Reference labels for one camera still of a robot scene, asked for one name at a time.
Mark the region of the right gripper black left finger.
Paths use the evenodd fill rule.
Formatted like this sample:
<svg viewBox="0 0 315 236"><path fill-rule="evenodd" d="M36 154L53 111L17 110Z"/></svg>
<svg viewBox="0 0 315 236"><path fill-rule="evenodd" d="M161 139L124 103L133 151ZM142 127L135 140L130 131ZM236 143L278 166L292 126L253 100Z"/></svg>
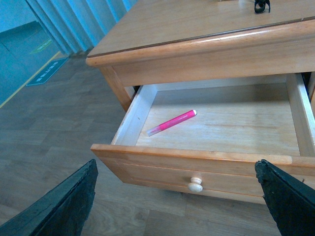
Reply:
<svg viewBox="0 0 315 236"><path fill-rule="evenodd" d="M95 199L95 159L1 225L2 236L79 236Z"/></svg>

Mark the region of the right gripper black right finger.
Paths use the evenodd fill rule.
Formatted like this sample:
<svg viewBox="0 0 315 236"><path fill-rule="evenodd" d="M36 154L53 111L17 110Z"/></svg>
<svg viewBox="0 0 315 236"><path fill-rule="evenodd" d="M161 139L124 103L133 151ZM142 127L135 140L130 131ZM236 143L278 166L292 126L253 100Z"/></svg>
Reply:
<svg viewBox="0 0 315 236"><path fill-rule="evenodd" d="M315 234L315 190L267 160L255 163L263 198L283 236Z"/></svg>

